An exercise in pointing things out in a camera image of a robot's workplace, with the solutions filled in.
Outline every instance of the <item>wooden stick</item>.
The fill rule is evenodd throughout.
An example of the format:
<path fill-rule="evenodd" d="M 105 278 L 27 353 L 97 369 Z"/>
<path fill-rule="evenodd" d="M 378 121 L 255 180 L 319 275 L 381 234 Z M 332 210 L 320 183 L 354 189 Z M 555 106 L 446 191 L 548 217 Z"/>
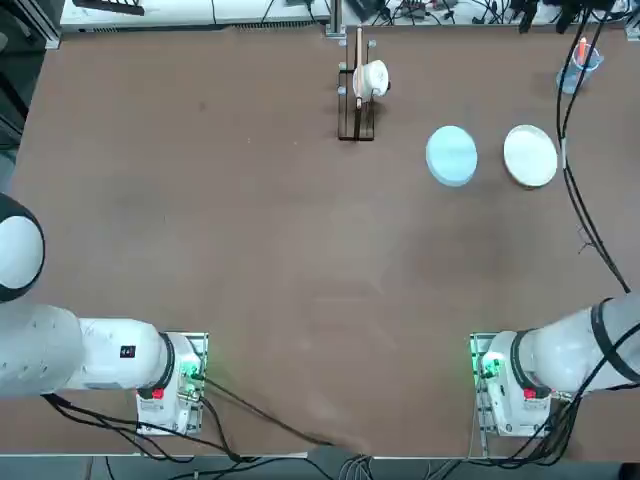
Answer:
<path fill-rule="evenodd" d="M 356 29 L 356 71 L 358 79 L 356 83 L 356 108 L 362 108 L 362 76 L 364 69 L 362 68 L 362 26 Z"/>

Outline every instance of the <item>white cup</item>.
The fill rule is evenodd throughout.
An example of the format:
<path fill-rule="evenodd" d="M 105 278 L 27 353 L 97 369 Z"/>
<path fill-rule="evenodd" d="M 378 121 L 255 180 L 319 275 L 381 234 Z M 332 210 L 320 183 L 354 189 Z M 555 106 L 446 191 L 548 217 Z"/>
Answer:
<path fill-rule="evenodd" d="M 371 96 L 382 97 L 389 89 L 389 71 L 382 60 L 374 60 L 362 66 L 364 75 L 362 76 L 362 92 L 358 95 L 358 75 L 359 69 L 353 72 L 353 93 L 362 97 L 362 101 L 368 101 Z"/>

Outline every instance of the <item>floor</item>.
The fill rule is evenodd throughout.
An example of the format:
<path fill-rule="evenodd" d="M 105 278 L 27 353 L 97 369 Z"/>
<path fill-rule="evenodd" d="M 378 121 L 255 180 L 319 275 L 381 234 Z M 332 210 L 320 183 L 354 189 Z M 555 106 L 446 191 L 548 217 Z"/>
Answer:
<path fill-rule="evenodd" d="M 311 460 L 336 480 L 346 458 L 349 456 L 345 452 L 329 448 L 318 449 L 310 455 Z M 433 460 L 432 473 L 436 472 L 443 462 Z M 196 470 L 203 472 L 228 468 L 231 465 L 228 460 L 220 457 L 197 458 L 188 465 L 165 464 L 132 457 L 111 457 L 109 463 L 115 480 L 169 480 L 172 476 L 181 474 L 190 474 L 184 478 L 197 478 L 192 475 Z M 3 480 L 110 480 L 105 465 L 104 457 L 0 458 Z M 374 460 L 371 464 L 375 480 L 420 480 L 424 478 L 427 468 L 426 460 Z M 516 471 L 462 464 L 448 476 L 448 480 L 533 480 L 543 477 L 545 480 L 614 480 L 617 478 L 617 472 L 618 465 L 612 463 L 561 462 L 551 468 L 530 466 Z M 322 479 L 322 476 L 313 470 L 313 467 L 301 461 L 288 460 L 274 462 L 250 472 L 238 473 L 233 478 L 313 480 Z"/>

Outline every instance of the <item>plastic cup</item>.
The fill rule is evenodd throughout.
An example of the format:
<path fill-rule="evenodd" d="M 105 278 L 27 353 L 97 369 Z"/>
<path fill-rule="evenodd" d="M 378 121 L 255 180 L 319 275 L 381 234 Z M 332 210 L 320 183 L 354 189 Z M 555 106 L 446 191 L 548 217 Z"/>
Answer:
<path fill-rule="evenodd" d="M 591 45 L 587 43 L 587 48 L 586 48 L 587 54 L 585 56 L 585 60 L 586 60 L 586 57 L 589 56 L 590 49 L 591 49 Z M 597 48 L 594 48 L 593 54 L 589 59 L 589 65 L 580 65 L 580 62 L 578 61 L 578 46 L 576 46 L 576 48 L 573 49 L 573 55 L 571 55 L 571 62 L 569 63 L 569 67 L 567 68 L 567 73 L 565 74 L 565 77 L 564 77 L 564 83 L 562 84 L 562 92 L 569 95 L 573 95 L 573 93 L 576 91 L 576 87 L 578 86 L 578 79 L 580 78 L 582 71 L 583 70 L 585 71 L 584 78 L 582 79 L 582 84 L 584 85 L 587 82 L 587 80 L 589 80 L 589 77 L 593 75 L 593 72 L 595 72 L 596 69 L 600 66 L 600 64 L 602 63 L 602 60 L 604 60 L 604 57 L 600 55 L 600 52 L 598 52 Z M 564 68 L 564 65 L 562 66 L 562 68 L 560 68 L 558 75 L 556 75 L 556 85 L 558 86 L 558 88 L 560 88 L 560 78 L 562 77 L 563 68 Z"/>

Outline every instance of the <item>white plate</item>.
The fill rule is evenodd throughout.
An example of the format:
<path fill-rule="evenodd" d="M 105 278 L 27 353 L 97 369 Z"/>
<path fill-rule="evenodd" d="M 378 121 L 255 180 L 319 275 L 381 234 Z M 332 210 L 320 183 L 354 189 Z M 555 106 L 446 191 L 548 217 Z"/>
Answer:
<path fill-rule="evenodd" d="M 558 169 L 558 154 L 544 131 L 518 125 L 504 141 L 504 163 L 513 178 L 525 187 L 542 187 Z"/>

